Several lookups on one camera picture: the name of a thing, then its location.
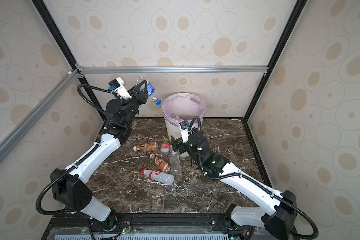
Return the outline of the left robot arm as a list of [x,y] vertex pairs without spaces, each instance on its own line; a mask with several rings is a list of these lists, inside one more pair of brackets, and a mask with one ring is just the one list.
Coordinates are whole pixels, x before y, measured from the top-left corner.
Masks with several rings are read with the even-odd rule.
[[[82,89],[96,90],[113,95],[106,109],[90,101]],[[119,149],[132,132],[132,123],[138,115],[139,107],[146,104],[149,98],[149,83],[142,79],[131,89],[124,87],[124,81],[117,78],[109,82],[108,89],[81,84],[77,86],[79,96],[89,105],[97,109],[105,118],[105,124],[97,136],[97,140],[79,159],[65,169],[55,169],[50,177],[51,182],[41,191],[36,201],[39,214],[52,216],[64,213],[81,213],[90,219],[112,228],[116,222],[114,210],[96,199],[86,183],[97,168]],[[52,192],[53,198],[64,204],[65,209],[47,211],[42,207],[44,196]]]

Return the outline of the blue label clear bottle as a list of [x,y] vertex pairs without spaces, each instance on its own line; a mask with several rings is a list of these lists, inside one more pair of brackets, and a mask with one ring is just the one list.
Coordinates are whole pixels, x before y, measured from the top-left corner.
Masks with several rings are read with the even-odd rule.
[[148,91],[148,100],[150,102],[155,103],[155,105],[159,106],[162,101],[158,97],[155,88],[152,86],[152,84],[147,80],[147,78],[144,75],[138,75],[136,78],[136,81],[138,83],[141,83],[142,81],[147,81],[147,91]]

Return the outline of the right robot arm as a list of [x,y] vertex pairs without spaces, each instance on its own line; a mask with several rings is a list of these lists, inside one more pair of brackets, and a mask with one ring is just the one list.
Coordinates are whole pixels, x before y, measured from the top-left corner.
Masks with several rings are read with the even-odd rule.
[[256,208],[233,206],[228,210],[228,222],[233,227],[264,228],[278,240],[295,236],[314,240],[319,230],[314,221],[297,207],[296,196],[286,190],[280,192],[257,181],[233,162],[211,150],[203,136],[201,119],[179,123],[181,137],[171,138],[174,151],[188,153],[193,169],[209,180],[220,181],[238,190],[257,204]]

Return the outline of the small bottle pink cap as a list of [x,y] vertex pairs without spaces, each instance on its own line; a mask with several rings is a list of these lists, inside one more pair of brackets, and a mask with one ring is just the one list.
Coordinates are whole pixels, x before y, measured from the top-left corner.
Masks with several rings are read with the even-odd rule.
[[162,143],[160,145],[160,152],[162,157],[169,159],[171,149],[170,149],[170,141],[168,140],[168,138],[164,138],[162,140]]

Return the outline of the white bottle red label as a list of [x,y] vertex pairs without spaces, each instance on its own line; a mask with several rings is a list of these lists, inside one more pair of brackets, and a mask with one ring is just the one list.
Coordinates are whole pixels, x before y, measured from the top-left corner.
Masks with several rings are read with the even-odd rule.
[[142,170],[142,174],[150,177],[151,179],[163,183],[165,185],[172,185],[174,182],[175,177],[171,174],[167,174],[161,171],[155,171],[155,170]]

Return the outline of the clear bottle white cap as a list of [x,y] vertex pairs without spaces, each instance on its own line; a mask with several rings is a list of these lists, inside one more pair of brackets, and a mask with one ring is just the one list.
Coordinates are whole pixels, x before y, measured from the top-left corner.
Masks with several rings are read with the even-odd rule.
[[170,155],[170,161],[171,161],[171,173],[174,176],[179,176],[182,174],[181,169],[181,159],[180,154],[175,151],[171,151]]

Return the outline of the brown tea bottle orange label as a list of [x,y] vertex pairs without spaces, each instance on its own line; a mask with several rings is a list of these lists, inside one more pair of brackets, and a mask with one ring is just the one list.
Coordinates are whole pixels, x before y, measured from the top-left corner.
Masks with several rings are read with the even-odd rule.
[[155,165],[164,173],[170,173],[171,172],[171,166],[170,164],[164,160],[162,157],[150,154],[150,158],[153,160]]

